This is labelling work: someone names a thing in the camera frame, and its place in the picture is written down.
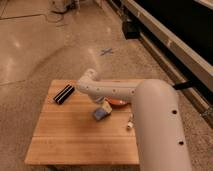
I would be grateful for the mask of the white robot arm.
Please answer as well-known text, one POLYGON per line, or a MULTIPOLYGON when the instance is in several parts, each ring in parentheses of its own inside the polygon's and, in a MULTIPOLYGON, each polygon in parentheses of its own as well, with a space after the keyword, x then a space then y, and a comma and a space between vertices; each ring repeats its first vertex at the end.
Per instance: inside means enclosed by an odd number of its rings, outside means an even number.
POLYGON ((77 89, 95 102, 111 97, 131 104, 142 171, 192 171, 178 94, 167 82, 101 81, 94 69, 88 69, 77 89))

